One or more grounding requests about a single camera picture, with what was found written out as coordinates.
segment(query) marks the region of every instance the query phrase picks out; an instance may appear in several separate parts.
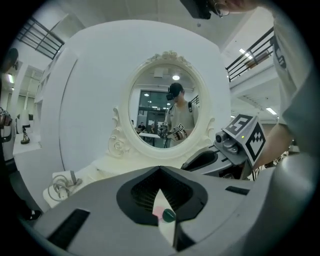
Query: ceiling light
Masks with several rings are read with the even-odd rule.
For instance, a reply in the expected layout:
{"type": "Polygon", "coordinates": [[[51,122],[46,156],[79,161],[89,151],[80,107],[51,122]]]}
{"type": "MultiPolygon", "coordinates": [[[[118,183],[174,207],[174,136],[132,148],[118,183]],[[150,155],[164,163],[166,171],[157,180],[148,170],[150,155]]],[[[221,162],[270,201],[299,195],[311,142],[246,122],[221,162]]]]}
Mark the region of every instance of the ceiling light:
{"type": "Polygon", "coordinates": [[[8,76],[9,82],[11,84],[13,84],[14,83],[14,77],[11,74],[8,74],[7,76],[8,76]]]}
{"type": "Polygon", "coordinates": [[[267,107],[266,110],[268,110],[272,115],[277,114],[271,107],[267,107]]]}

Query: black metal railing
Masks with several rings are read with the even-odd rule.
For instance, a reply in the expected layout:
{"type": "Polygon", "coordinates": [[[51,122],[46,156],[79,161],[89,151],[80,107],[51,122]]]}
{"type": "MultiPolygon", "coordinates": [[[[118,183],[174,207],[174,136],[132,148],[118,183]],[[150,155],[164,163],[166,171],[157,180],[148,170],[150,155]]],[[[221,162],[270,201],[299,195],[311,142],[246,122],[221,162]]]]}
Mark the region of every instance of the black metal railing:
{"type": "Polygon", "coordinates": [[[33,17],[24,24],[16,38],[52,60],[65,44],[33,17]]]}
{"type": "Polygon", "coordinates": [[[199,95],[195,96],[192,100],[191,100],[192,103],[195,103],[195,104],[199,104],[199,95]]]}
{"type": "Polygon", "coordinates": [[[274,28],[270,28],[258,41],[250,46],[239,58],[227,68],[229,82],[241,76],[245,71],[252,69],[273,53],[274,28]]]}

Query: shoe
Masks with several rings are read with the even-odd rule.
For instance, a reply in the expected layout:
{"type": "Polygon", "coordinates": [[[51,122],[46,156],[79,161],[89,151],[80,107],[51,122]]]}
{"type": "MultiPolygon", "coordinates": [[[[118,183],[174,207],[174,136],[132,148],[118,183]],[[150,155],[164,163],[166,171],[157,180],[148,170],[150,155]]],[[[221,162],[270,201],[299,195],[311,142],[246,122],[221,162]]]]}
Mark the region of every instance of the shoe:
{"type": "Polygon", "coordinates": [[[31,216],[29,218],[29,221],[35,221],[37,219],[40,218],[40,216],[42,215],[42,212],[39,210],[32,210],[31,211],[31,216]]]}

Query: person in background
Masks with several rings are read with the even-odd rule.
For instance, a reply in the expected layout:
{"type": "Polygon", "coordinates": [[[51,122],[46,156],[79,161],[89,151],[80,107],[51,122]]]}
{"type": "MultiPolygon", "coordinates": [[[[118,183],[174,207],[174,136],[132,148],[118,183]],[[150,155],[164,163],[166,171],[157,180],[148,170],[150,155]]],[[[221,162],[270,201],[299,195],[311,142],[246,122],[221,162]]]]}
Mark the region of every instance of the person in background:
{"type": "Polygon", "coordinates": [[[311,76],[314,63],[305,45],[304,39],[295,25],[265,0],[208,0],[211,11],[223,17],[229,13],[241,13],[257,7],[268,9],[274,18],[273,62],[280,78],[280,113],[278,123],[272,128],[262,154],[253,166],[256,169],[270,163],[288,150],[293,135],[291,134],[283,113],[289,108],[294,96],[311,76]]]}
{"type": "MultiPolygon", "coordinates": [[[[185,100],[185,90],[180,83],[174,82],[171,84],[169,87],[169,93],[177,96],[173,98],[174,105],[169,108],[165,117],[165,122],[167,122],[168,125],[168,131],[171,131],[172,128],[177,127],[179,124],[182,124],[186,134],[189,136],[196,126],[199,116],[199,108],[196,104],[185,100]]],[[[170,147],[178,145],[182,141],[183,139],[179,141],[171,141],[170,147]]]]}
{"type": "Polygon", "coordinates": [[[155,134],[155,124],[151,124],[150,134],[155,134]]]}
{"type": "Polygon", "coordinates": [[[138,128],[140,129],[140,132],[141,132],[141,133],[144,133],[144,132],[147,131],[144,122],[141,122],[141,123],[139,124],[138,128]]]}
{"type": "MultiPolygon", "coordinates": [[[[6,74],[11,67],[14,67],[17,70],[18,67],[18,50],[16,48],[11,48],[1,67],[1,76],[6,74]]],[[[0,96],[1,96],[1,91],[2,91],[2,79],[0,79],[0,96]]],[[[11,122],[11,126],[6,126],[5,124],[0,126],[0,130],[5,130],[6,128],[11,129],[11,140],[7,141],[4,138],[2,138],[2,135],[0,135],[0,140],[1,140],[1,147],[0,147],[0,164],[5,163],[4,166],[0,166],[0,178],[1,181],[3,182],[1,185],[5,186],[7,189],[7,195],[5,196],[6,200],[12,200],[12,202],[9,202],[8,205],[12,205],[12,209],[17,215],[21,216],[23,219],[27,221],[34,221],[38,219],[41,216],[41,211],[39,210],[31,210],[27,206],[26,202],[22,200],[21,198],[18,197],[18,195],[15,193],[10,179],[9,179],[9,173],[12,172],[18,172],[16,163],[14,160],[13,156],[13,146],[15,142],[15,129],[13,127],[13,124],[11,122]]]]}

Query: green oval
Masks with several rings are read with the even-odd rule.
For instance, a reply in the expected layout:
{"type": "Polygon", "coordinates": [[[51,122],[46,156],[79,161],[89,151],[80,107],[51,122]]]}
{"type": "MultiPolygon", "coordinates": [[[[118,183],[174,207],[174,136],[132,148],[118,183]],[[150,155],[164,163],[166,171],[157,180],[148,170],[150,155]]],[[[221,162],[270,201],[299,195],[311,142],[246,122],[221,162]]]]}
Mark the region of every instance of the green oval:
{"type": "Polygon", "coordinates": [[[165,209],[162,214],[162,218],[165,222],[173,222],[176,220],[176,214],[173,210],[165,209]]]}

